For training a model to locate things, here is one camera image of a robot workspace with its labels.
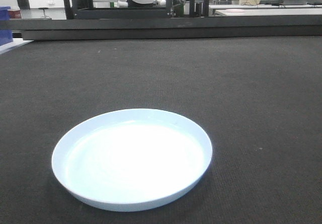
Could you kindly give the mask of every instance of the table surface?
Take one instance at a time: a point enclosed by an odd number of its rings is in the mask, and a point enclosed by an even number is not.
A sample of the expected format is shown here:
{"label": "table surface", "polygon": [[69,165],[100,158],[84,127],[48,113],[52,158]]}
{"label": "table surface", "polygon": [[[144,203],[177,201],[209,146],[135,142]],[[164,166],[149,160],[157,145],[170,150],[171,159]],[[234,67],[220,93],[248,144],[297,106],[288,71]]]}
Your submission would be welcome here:
{"label": "table surface", "polygon": [[[45,41],[3,53],[0,223],[320,223],[321,52],[318,36]],[[162,207],[87,206],[53,176],[52,151],[75,125],[129,108],[198,123],[211,165]]]}
{"label": "table surface", "polygon": [[242,13],[231,13],[229,10],[216,10],[221,16],[272,16],[272,15],[322,15],[321,8],[301,9],[242,9]]}

